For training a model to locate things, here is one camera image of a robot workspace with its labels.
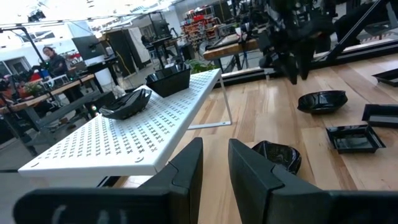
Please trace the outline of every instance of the dark jacket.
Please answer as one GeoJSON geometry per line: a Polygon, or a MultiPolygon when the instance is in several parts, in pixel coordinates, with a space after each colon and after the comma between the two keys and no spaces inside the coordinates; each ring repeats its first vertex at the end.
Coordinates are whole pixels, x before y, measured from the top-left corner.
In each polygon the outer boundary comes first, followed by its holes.
{"type": "Polygon", "coordinates": [[[52,58],[50,58],[49,64],[50,72],[56,77],[64,75],[68,71],[67,63],[61,55],[54,55],[52,58]]]}

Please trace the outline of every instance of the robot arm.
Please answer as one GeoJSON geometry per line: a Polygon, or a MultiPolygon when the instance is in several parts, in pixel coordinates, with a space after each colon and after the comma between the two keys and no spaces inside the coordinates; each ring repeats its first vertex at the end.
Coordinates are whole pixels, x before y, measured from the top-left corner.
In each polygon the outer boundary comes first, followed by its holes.
{"type": "Polygon", "coordinates": [[[260,67],[274,67],[297,83],[297,75],[307,79],[309,65],[319,35],[334,33],[328,9],[334,0],[323,0],[315,8],[312,0],[267,0],[267,29],[259,35],[258,45],[264,54],[260,67]]]}

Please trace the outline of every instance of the wooden tabletop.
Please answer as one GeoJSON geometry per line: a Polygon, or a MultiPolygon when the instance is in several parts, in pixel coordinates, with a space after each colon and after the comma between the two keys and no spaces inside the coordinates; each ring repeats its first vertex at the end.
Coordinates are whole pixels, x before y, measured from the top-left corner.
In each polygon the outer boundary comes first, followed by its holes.
{"type": "MultiPolygon", "coordinates": [[[[237,39],[235,34],[229,35],[225,38],[227,38],[227,40],[237,39]]],[[[258,48],[257,40],[251,39],[246,42],[244,50],[250,51],[250,50],[256,50],[257,48],[258,48]]],[[[243,52],[243,46],[241,44],[231,44],[228,46],[220,47],[218,49],[207,50],[205,53],[203,53],[203,57],[206,60],[214,60],[214,59],[218,59],[220,57],[235,55],[235,54],[239,54],[242,52],[243,52]]]]}
{"type": "MultiPolygon", "coordinates": [[[[172,157],[194,137],[204,143],[203,185],[199,222],[241,223],[228,168],[228,139],[248,146],[260,141],[290,145],[300,151],[298,176],[321,189],[398,190],[398,129],[374,128],[387,146],[375,154],[338,154],[326,127],[365,124],[367,103],[398,104],[398,91],[371,75],[398,67],[398,54],[311,71],[308,80],[292,85],[286,78],[227,87],[232,126],[187,131],[172,157]],[[320,90],[344,90],[348,102],[336,113],[312,116],[297,109],[300,96],[320,90]]],[[[213,90],[193,124],[228,119],[220,89],[213,90]]],[[[136,187],[125,177],[118,187],[136,187]]]]}
{"type": "MultiPolygon", "coordinates": [[[[94,75],[87,75],[86,77],[82,78],[81,81],[85,82],[85,81],[91,80],[92,78],[94,78],[94,75]]],[[[67,85],[64,85],[64,86],[60,87],[60,88],[57,88],[56,90],[51,91],[51,94],[53,94],[53,95],[61,94],[63,91],[65,91],[67,89],[70,89],[70,88],[72,88],[74,86],[77,86],[77,85],[80,85],[80,81],[74,81],[74,82],[71,82],[71,83],[69,83],[67,85]]],[[[33,106],[36,103],[44,101],[44,100],[46,100],[48,98],[50,98],[50,95],[48,95],[48,94],[42,95],[42,96],[33,98],[31,100],[24,101],[22,103],[18,103],[16,105],[12,105],[11,108],[14,111],[20,111],[20,110],[23,110],[24,108],[27,108],[29,106],[33,106]]],[[[6,107],[0,108],[0,114],[3,114],[3,113],[8,113],[8,109],[6,107]]]]}

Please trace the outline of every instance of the black plastic part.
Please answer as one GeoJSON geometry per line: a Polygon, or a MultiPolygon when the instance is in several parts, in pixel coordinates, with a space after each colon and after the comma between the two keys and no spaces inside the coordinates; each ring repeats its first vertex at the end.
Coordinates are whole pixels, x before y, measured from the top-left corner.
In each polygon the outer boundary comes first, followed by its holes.
{"type": "Polygon", "coordinates": [[[356,152],[376,152],[386,147],[370,125],[340,126],[326,128],[333,147],[339,154],[356,152]]]}
{"type": "Polygon", "coordinates": [[[378,82],[383,82],[393,87],[398,86],[398,68],[373,75],[378,82]]]}
{"type": "Polygon", "coordinates": [[[16,224],[196,224],[203,175],[203,143],[195,138],[138,189],[42,189],[14,206],[16,224]]]}
{"type": "Polygon", "coordinates": [[[128,93],[99,109],[105,118],[127,119],[145,109],[152,92],[146,89],[128,93]]]}
{"type": "Polygon", "coordinates": [[[297,109],[305,113],[327,114],[340,109],[347,101],[345,91],[319,91],[301,96],[297,109]]]}
{"type": "Polygon", "coordinates": [[[167,97],[189,88],[190,69],[175,65],[148,75],[146,80],[149,88],[161,97],[167,97]]]}
{"type": "Polygon", "coordinates": [[[300,169],[301,155],[293,147],[261,141],[251,149],[271,162],[282,165],[292,174],[296,174],[300,169]]]}
{"type": "Polygon", "coordinates": [[[321,190],[229,140],[242,224],[398,223],[398,192],[321,190]]]}
{"type": "Polygon", "coordinates": [[[362,120],[374,127],[398,128],[398,105],[365,105],[362,120]]]}

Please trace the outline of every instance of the shelving unit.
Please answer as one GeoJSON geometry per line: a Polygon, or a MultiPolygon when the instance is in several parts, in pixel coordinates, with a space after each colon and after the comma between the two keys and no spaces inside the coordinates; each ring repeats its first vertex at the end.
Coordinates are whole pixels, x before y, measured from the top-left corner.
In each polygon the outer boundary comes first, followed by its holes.
{"type": "Polygon", "coordinates": [[[188,36],[187,40],[192,43],[194,50],[198,50],[200,43],[204,40],[217,38],[216,25],[219,19],[214,17],[213,6],[205,6],[196,11],[191,10],[186,15],[185,24],[181,28],[188,36]]]}

